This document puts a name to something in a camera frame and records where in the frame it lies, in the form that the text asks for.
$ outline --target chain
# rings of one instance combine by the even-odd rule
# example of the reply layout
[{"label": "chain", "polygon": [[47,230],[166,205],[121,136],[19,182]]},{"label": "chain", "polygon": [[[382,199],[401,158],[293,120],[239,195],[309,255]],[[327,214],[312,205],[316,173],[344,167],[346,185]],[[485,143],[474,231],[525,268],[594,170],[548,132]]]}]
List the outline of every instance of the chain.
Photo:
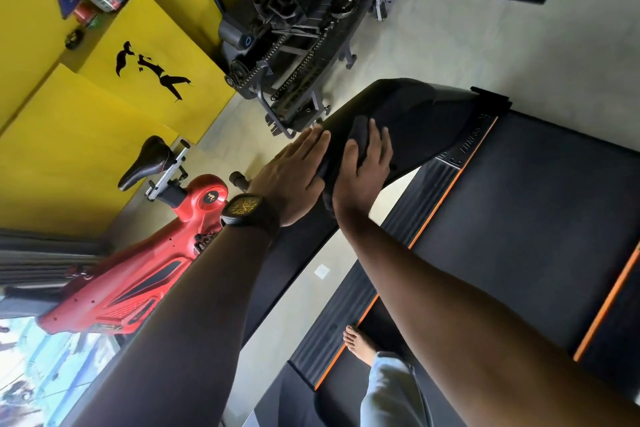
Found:
[{"label": "chain", "polygon": [[[289,75],[289,77],[286,79],[286,81],[282,85],[280,85],[280,87],[271,96],[271,100],[272,101],[276,101],[277,99],[279,99],[281,97],[282,93],[287,88],[287,86],[295,78],[298,77],[298,75],[303,70],[303,68],[306,65],[308,65],[308,63],[309,63],[309,61],[311,61],[311,59],[313,59],[313,56],[315,55],[316,51],[324,43],[324,41],[327,38],[328,33],[335,26],[336,21],[340,20],[340,19],[344,19],[345,17],[347,17],[347,16],[351,15],[352,13],[354,13],[359,2],[360,2],[360,0],[347,0],[346,2],[344,2],[342,4],[339,12],[336,12],[336,11],[332,10],[332,12],[331,12],[331,16],[332,16],[331,22],[329,22],[324,27],[324,29],[322,30],[322,33],[320,33],[320,35],[316,39],[316,42],[314,43],[314,45],[311,47],[311,49],[309,49],[308,53],[302,59],[302,61],[300,61],[300,64],[296,66],[296,68],[295,68],[295,70],[293,70],[292,74]],[[269,63],[271,58],[273,58],[273,56],[276,54],[276,52],[278,52],[278,50],[280,49],[281,45],[284,44],[284,42],[287,40],[287,38],[288,38],[288,36],[286,36],[286,35],[280,36],[278,38],[278,40],[273,43],[273,45],[271,46],[271,49],[269,49],[269,51],[267,52],[267,54],[265,54],[265,56],[264,56],[264,58],[262,60],[263,61],[267,61],[267,63]],[[252,78],[258,73],[259,70],[260,70],[260,65],[256,65],[249,72],[247,77],[238,85],[238,90],[245,89],[247,86],[249,86],[249,83],[252,81]]]}]

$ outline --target forearm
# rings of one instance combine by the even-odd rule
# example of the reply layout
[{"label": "forearm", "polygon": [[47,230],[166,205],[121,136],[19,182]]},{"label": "forearm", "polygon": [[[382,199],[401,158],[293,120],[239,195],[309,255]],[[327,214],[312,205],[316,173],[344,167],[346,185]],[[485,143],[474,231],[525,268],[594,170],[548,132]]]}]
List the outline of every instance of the forearm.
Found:
[{"label": "forearm", "polygon": [[[113,394],[92,400],[83,413],[86,424],[107,418],[109,424],[122,426],[217,425],[269,243],[261,229],[226,227],[158,304],[143,326],[144,334],[122,352],[105,379],[114,385],[108,389]],[[211,352],[205,362],[202,351]],[[174,385],[163,383],[163,376],[172,378]],[[151,388],[149,378],[158,379]],[[128,412],[140,412],[136,402],[142,385],[153,401],[145,405],[144,416],[132,419]]]},{"label": "forearm", "polygon": [[637,424],[633,404],[500,302],[363,215],[345,213],[339,224],[406,342],[470,427]]}]

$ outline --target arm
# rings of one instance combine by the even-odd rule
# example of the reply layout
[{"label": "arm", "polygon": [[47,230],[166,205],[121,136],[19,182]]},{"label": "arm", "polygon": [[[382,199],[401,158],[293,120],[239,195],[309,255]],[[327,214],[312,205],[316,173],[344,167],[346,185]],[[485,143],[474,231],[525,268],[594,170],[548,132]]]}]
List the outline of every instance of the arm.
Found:
[{"label": "arm", "polygon": [[368,214],[388,175],[391,144],[372,124],[356,169],[348,142],[333,206],[340,229],[416,358],[469,425],[640,425],[640,408],[587,375],[488,294],[436,269]]},{"label": "arm", "polygon": [[[282,226],[304,216],[324,189],[314,177],[330,139],[321,132],[302,132],[252,181],[249,191],[276,208]],[[270,243],[260,228],[225,227],[105,371],[74,425],[217,426]]]}]

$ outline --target hand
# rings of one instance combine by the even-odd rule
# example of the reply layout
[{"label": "hand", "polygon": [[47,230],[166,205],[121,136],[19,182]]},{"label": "hand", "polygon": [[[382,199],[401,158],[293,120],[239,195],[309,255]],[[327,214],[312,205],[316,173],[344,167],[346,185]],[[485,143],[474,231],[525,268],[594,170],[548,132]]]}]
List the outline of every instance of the hand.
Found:
[{"label": "hand", "polygon": [[319,125],[306,128],[251,181],[249,192],[259,194],[276,208],[281,226],[293,225],[320,197],[324,181],[316,172],[330,139],[329,131]]},{"label": "hand", "polygon": [[350,139],[344,147],[340,174],[333,188],[333,210],[340,220],[349,213],[368,216],[374,201],[389,175],[389,163],[393,156],[389,130],[382,130],[382,138],[376,122],[369,120],[369,147],[367,158],[358,168],[358,144]]}]

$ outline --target jeans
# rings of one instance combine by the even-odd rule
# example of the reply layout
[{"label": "jeans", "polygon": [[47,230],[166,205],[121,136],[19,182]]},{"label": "jeans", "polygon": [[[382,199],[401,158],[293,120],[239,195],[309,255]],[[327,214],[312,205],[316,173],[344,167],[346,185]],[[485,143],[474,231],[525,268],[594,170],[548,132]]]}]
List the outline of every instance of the jeans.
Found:
[{"label": "jeans", "polygon": [[413,368],[398,355],[376,353],[360,406],[362,427],[433,427]]}]

